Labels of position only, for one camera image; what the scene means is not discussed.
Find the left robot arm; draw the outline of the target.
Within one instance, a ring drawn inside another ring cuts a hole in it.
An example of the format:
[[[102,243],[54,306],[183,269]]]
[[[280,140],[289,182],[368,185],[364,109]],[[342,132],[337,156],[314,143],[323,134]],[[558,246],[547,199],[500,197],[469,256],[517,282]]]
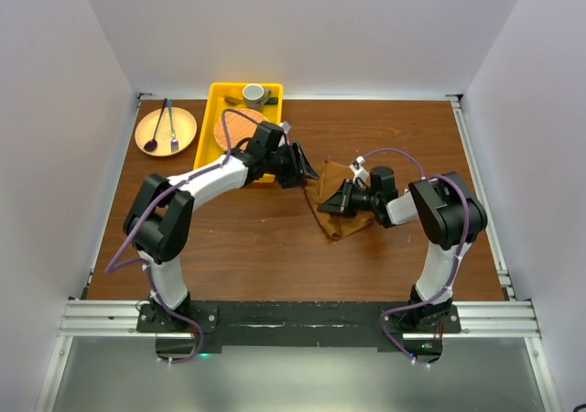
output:
[[[137,250],[151,286],[149,308],[168,331],[196,330],[179,259],[193,212],[265,174],[274,176],[283,189],[319,178],[300,142],[290,142],[280,125],[264,121],[252,136],[237,143],[227,137],[226,143],[225,153],[208,165],[174,179],[147,177],[125,220],[126,243]]]

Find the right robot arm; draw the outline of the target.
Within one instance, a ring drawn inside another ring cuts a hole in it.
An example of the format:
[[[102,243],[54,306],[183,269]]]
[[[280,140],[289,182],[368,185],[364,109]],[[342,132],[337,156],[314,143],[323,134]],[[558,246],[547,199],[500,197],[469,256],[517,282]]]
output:
[[[317,210],[341,217],[368,211],[385,228],[420,222],[429,240],[422,272],[408,303],[381,314],[386,327],[403,331],[430,331],[449,315],[462,259],[488,223],[486,210],[456,172],[411,182],[400,194],[394,171],[375,167],[367,180],[344,180]]]

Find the orange cloth napkin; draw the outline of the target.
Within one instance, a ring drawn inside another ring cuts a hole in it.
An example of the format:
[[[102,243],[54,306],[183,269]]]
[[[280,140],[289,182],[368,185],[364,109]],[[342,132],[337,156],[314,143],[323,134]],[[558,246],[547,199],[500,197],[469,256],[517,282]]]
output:
[[[354,217],[332,215],[318,211],[318,206],[329,199],[342,185],[345,179],[352,175],[347,165],[331,160],[325,160],[316,167],[320,178],[309,180],[304,187],[308,204],[320,228],[333,240],[346,238],[374,222],[374,216],[368,211],[359,211]]]

